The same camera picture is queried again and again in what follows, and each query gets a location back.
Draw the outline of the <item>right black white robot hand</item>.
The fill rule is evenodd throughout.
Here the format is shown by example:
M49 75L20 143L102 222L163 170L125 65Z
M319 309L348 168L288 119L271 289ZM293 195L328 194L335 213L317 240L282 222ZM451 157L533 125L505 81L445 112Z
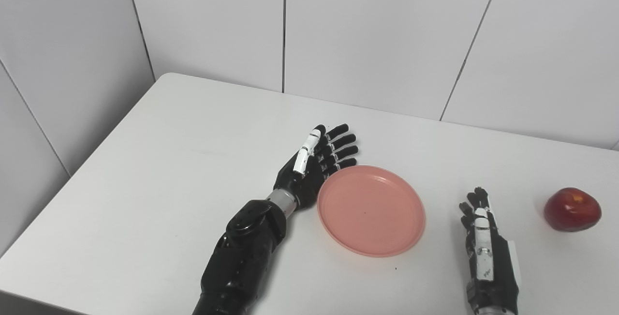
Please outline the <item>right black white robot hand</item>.
M517 315L519 282L513 244L498 231L488 193L476 187L458 206L466 229L470 276L467 301L474 315Z

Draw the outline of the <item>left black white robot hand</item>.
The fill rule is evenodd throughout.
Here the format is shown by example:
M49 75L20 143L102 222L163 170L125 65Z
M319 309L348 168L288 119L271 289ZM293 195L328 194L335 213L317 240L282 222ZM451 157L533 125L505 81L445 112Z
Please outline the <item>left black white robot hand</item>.
M317 125L303 145L279 170L274 190L284 190L292 196L296 210L311 207L325 181L339 170L356 166L359 152L356 135L348 124L327 130Z

